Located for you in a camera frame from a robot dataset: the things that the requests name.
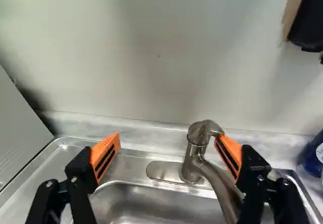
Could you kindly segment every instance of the faucet base plate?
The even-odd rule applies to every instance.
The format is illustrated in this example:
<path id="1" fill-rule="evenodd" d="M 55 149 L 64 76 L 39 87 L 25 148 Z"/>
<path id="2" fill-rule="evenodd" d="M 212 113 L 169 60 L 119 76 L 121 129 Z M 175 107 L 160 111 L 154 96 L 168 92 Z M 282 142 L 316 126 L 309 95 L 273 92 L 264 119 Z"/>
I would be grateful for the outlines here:
<path id="1" fill-rule="evenodd" d="M 190 183 L 182 180 L 180 177 L 181 167 L 181 162 L 152 161 L 147 165 L 146 174 L 150 179 L 153 180 L 212 189 L 211 185 L 204 177 L 201 177 L 201 179 L 196 183 Z"/>

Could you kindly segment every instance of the orange gripper pad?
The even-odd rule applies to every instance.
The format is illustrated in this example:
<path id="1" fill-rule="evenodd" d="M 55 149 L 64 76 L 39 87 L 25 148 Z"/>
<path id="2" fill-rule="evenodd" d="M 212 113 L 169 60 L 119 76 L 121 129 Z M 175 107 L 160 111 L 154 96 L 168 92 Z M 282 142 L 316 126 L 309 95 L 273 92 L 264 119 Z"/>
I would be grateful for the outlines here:
<path id="1" fill-rule="evenodd" d="M 90 163 L 99 184 L 120 149 L 119 134 L 113 133 L 91 147 Z"/>
<path id="2" fill-rule="evenodd" d="M 242 165 L 242 146 L 224 134 L 214 141 L 214 146 L 233 178 L 237 181 Z"/>

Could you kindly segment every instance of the sink basin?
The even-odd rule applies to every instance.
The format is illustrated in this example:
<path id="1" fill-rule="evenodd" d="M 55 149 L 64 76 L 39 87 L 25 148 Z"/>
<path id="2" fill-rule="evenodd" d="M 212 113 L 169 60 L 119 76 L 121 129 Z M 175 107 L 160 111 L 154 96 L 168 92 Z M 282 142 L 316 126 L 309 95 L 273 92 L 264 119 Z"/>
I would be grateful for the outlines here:
<path id="1" fill-rule="evenodd" d="M 99 188 L 91 204 L 98 224 L 226 224 L 216 199 L 122 182 Z M 269 207 L 262 223 L 273 223 Z"/>

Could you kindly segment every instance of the faucet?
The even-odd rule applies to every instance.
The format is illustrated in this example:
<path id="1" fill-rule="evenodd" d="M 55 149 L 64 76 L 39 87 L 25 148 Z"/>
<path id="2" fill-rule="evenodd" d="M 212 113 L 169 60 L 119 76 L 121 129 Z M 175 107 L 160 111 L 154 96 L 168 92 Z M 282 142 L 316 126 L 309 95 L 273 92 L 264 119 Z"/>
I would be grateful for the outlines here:
<path id="1" fill-rule="evenodd" d="M 205 177 L 211 184 L 219 200 L 224 218 L 228 224 L 236 224 L 241 212 L 243 193 L 236 187 L 229 172 L 204 158 L 210 138 L 224 134 L 222 128 L 211 120 L 193 123 L 187 133 L 187 148 L 180 169 L 184 182 L 197 183 Z"/>

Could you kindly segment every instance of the backsplash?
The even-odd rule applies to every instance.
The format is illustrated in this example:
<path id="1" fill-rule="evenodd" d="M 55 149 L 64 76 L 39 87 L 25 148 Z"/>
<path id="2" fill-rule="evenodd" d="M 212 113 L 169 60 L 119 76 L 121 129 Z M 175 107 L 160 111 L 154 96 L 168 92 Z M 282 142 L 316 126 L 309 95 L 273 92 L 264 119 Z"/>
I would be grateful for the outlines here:
<path id="1" fill-rule="evenodd" d="M 323 66 L 287 0 L 0 0 L 1 64 L 47 110 L 314 135 Z"/>

